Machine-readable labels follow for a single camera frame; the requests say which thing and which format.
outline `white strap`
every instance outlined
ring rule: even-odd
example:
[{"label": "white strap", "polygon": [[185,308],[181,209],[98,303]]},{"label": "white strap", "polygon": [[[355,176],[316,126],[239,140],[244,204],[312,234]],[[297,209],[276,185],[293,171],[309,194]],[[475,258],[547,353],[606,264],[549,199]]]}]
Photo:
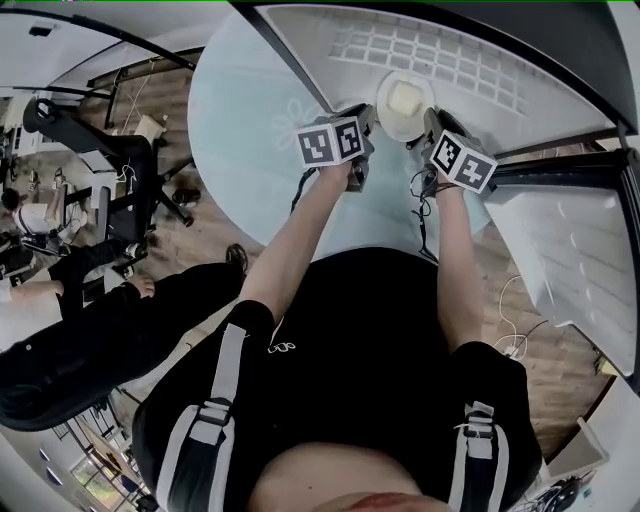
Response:
[{"label": "white strap", "polygon": [[231,452],[235,440],[235,422],[233,418],[223,429],[225,440],[218,450],[216,460],[216,472],[213,475],[213,484],[209,493],[209,512],[223,512],[224,496],[227,487],[227,477],[229,476],[229,466],[231,466]]},{"label": "white strap", "polygon": [[[216,375],[211,388],[211,397],[214,400],[223,398],[232,403],[235,399],[245,334],[246,331],[244,329],[232,324],[227,325],[222,337]],[[163,510],[169,511],[171,485],[173,484],[178,457],[184,440],[189,435],[192,439],[202,443],[216,445],[223,430],[226,438],[218,452],[212,493],[216,485],[221,485],[219,481],[224,476],[224,483],[222,484],[222,499],[224,500],[224,486],[226,486],[226,475],[229,471],[231,450],[233,449],[233,428],[235,425],[233,419],[230,419],[224,428],[222,426],[227,419],[228,410],[229,407],[227,405],[207,401],[203,407],[190,405],[180,415],[169,437],[169,444],[162,460],[162,468],[160,469],[160,477],[158,478],[156,489],[156,499]],[[194,423],[196,417],[202,419]]]},{"label": "white strap", "polygon": [[496,425],[496,432],[498,433],[498,465],[496,466],[493,492],[491,493],[491,498],[489,498],[487,512],[498,512],[500,510],[504,487],[507,484],[507,474],[509,473],[509,442],[507,435],[500,425]]},{"label": "white strap", "polygon": [[[494,412],[492,407],[480,402],[475,402],[473,407],[465,405],[465,416],[474,411],[482,411],[490,416],[493,416]],[[491,428],[489,423],[493,420],[481,416],[469,416],[468,421],[469,423],[459,426],[456,439],[456,458],[453,467],[451,491],[449,493],[449,506],[456,512],[460,510],[464,496],[467,455],[472,458],[486,460],[491,460],[494,456],[490,439],[467,437],[464,433],[465,427],[468,427],[470,433],[480,434],[481,432],[486,432],[487,429]],[[498,437],[498,462],[487,512],[499,512],[509,472],[509,442],[502,427],[497,424],[494,424],[494,427]]]},{"label": "white strap", "polygon": [[176,421],[171,431],[171,436],[169,436],[169,444],[167,444],[167,450],[164,454],[164,459],[162,459],[162,468],[160,468],[160,477],[158,478],[158,485],[156,486],[156,499],[162,510],[169,510],[169,492],[171,491],[173,475],[178,465],[178,457],[180,456],[182,443],[185,437],[187,437],[191,424],[197,414],[197,405],[187,407],[180,415],[180,418],[178,418],[178,421]]},{"label": "white strap", "polygon": [[462,506],[462,494],[464,493],[464,477],[467,465],[467,437],[464,435],[464,427],[458,429],[456,439],[456,461],[453,466],[453,480],[449,493],[449,506],[458,512]]},{"label": "white strap", "polygon": [[224,331],[216,377],[211,387],[211,398],[224,398],[233,402],[238,389],[238,376],[240,375],[240,357],[242,356],[242,343],[247,331],[237,325],[229,324]]}]

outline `white plate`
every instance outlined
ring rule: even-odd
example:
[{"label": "white plate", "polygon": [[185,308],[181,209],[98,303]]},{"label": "white plate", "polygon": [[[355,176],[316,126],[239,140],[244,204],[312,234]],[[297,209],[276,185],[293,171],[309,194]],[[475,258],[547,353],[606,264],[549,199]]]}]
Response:
[{"label": "white plate", "polygon": [[[408,82],[422,89],[422,105],[411,117],[404,117],[387,106],[389,94],[397,81]],[[424,113],[429,107],[435,105],[435,97],[428,80],[409,73],[403,73],[402,71],[393,71],[380,84],[376,103],[378,119],[384,131],[389,134],[389,137],[400,142],[410,142],[424,133]]]}]

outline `round table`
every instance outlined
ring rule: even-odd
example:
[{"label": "round table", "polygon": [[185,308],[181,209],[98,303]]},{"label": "round table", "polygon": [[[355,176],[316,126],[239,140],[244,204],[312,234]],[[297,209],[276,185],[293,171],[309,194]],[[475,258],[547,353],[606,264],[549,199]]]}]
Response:
[{"label": "round table", "polygon": [[[196,167],[216,203],[249,236],[268,244],[289,216],[302,163],[294,131],[323,111],[271,46],[239,14],[213,35],[189,94],[188,128]],[[345,193],[324,230],[315,259],[364,246],[417,254],[418,208],[409,191],[422,167],[418,149],[378,125],[361,193]],[[479,197],[465,193],[478,231],[489,221]],[[427,247],[438,254],[438,216],[427,219]]]}]

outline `strap buckle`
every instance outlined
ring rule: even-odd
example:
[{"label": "strap buckle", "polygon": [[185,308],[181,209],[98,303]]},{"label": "strap buckle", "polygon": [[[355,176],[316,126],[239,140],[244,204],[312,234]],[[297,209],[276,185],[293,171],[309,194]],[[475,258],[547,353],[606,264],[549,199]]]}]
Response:
[{"label": "strap buckle", "polygon": [[212,398],[207,400],[198,411],[198,420],[211,423],[218,427],[224,427],[229,422],[229,405],[214,402],[213,400],[224,400]]}]

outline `harness strap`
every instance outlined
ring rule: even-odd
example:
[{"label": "harness strap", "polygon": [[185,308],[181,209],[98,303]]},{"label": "harness strap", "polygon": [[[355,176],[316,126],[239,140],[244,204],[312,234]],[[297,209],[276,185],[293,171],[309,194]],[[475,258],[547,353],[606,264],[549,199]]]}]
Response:
[{"label": "harness strap", "polygon": [[473,407],[465,405],[467,423],[456,427],[459,431],[449,494],[449,506],[455,512],[459,512],[462,507],[465,484],[473,482],[473,476],[467,475],[467,459],[488,461],[495,459],[496,454],[492,444],[494,434],[498,441],[498,453],[493,487],[488,502],[478,504],[478,510],[486,510],[486,512],[500,510],[509,470],[509,443],[502,427],[494,423],[493,412],[492,407],[480,402],[474,402]]},{"label": "harness strap", "polygon": [[180,450],[189,437],[204,444],[219,446],[218,457],[212,461],[215,462],[216,471],[211,486],[209,510],[222,511],[234,442],[235,422],[229,414],[229,408],[238,388],[245,335],[244,329],[232,324],[227,325],[211,388],[211,399],[202,406],[187,407],[171,431],[156,488],[156,499],[163,510],[169,511],[169,496]]},{"label": "harness strap", "polygon": [[20,224],[22,224],[22,231],[23,233],[27,233],[30,236],[35,236],[35,233],[33,233],[30,229],[29,226],[27,226],[27,223],[24,221],[24,219],[22,218],[22,206],[20,208],[18,208],[18,219],[20,220]]}]

